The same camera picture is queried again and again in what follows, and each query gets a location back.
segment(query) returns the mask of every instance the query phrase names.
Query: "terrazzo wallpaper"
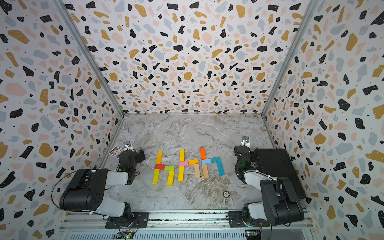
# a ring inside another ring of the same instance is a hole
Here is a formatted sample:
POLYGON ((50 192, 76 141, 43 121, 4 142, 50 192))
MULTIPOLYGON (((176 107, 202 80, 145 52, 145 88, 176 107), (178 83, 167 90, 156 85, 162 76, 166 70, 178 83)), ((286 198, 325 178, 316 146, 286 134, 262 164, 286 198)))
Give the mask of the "terrazzo wallpaper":
POLYGON ((260 113, 309 0, 65 0, 124 112, 260 113))
POLYGON ((53 184, 98 165, 119 119, 51 2, 0 7, 0 239, 53 239, 53 184))
POLYGON ((319 239, 384 239, 384 3, 320 1, 267 112, 319 239))

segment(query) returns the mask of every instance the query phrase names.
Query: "robotic arm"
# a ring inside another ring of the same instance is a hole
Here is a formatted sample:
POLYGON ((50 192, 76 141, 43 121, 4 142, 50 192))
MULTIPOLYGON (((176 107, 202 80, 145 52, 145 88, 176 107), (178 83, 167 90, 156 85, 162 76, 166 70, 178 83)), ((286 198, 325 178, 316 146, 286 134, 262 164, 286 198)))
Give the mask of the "robotic arm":
POLYGON ((244 204, 244 222, 253 225, 259 219, 264 219, 276 226, 302 221, 304 212, 289 178, 272 177, 259 171, 260 150, 256 148, 255 151, 250 151, 249 137, 242 137, 241 145, 236 146, 234 151, 237 157, 235 172, 238 179, 259 189, 263 199, 263 202, 244 204))
POLYGON ((127 202, 116 201, 104 195, 109 186, 131 185, 136 177, 137 163, 145 160, 144 151, 136 152, 130 142, 119 156, 120 172, 108 169, 77 170, 60 198, 60 208, 74 212, 94 212, 107 216, 120 227, 133 223, 134 214, 127 202))

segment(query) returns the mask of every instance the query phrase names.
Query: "light blue wooden block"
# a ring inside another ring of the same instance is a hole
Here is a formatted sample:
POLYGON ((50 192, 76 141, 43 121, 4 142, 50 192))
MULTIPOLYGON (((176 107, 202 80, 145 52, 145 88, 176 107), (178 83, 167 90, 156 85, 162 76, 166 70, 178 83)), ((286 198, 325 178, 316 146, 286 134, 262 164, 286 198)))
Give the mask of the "light blue wooden block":
POLYGON ((209 164, 209 163, 212 163, 210 158, 201 160, 201 164, 209 164))

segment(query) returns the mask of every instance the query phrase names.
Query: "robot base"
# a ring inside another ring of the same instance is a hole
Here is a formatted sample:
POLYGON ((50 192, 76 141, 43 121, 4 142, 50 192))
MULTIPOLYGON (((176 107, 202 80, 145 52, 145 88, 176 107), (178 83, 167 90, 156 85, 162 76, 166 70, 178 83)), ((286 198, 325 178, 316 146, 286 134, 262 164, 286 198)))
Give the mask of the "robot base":
POLYGON ((243 212, 241 211, 229 211, 228 212, 229 227, 270 227, 270 224, 264 219, 252 219, 252 222, 243 218, 243 212), (246 221, 251 222, 251 226, 246 224, 246 221))
POLYGON ((126 230, 128 227, 130 229, 136 228, 147 228, 149 212, 134 212, 131 211, 131 206, 125 202, 124 213, 121 217, 110 218, 106 224, 105 228, 116 229, 117 224, 121 230, 126 230))
MULTIPOLYGON (((139 228, 147 228, 147 223, 148 223, 148 217, 149 217, 149 212, 134 212, 134 218, 137 219, 139 221, 139 223, 137 223, 137 221, 135 220, 133 225, 131 225, 131 230, 135 230, 137 228, 137 224, 139 224, 139 228)), ((120 230, 121 231, 126 231, 127 229, 126 228, 121 228, 121 226, 119 225, 120 227, 120 230)), ((116 226, 116 223, 114 221, 107 221, 107 223, 105 224, 105 228, 113 228, 113 229, 116 229, 118 228, 116 226)))

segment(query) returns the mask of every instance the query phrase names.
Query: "pink wooden block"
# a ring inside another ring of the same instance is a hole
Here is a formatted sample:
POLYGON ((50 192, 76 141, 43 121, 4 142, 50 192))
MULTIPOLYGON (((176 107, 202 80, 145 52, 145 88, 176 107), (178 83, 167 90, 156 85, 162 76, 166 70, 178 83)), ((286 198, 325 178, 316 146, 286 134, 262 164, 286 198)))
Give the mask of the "pink wooden block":
POLYGON ((189 166, 188 161, 179 162, 179 167, 186 167, 186 166, 189 166))

